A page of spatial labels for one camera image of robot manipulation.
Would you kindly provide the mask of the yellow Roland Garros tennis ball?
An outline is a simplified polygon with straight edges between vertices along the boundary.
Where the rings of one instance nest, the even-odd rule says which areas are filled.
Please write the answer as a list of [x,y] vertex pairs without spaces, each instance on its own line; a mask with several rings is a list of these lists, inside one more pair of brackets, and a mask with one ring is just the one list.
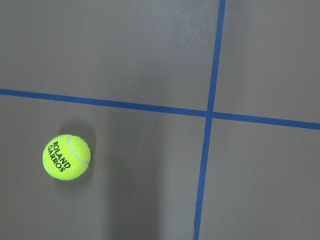
[[45,171],[53,178],[70,181],[80,177],[88,169],[91,150],[79,136],[59,135],[50,140],[42,153]]

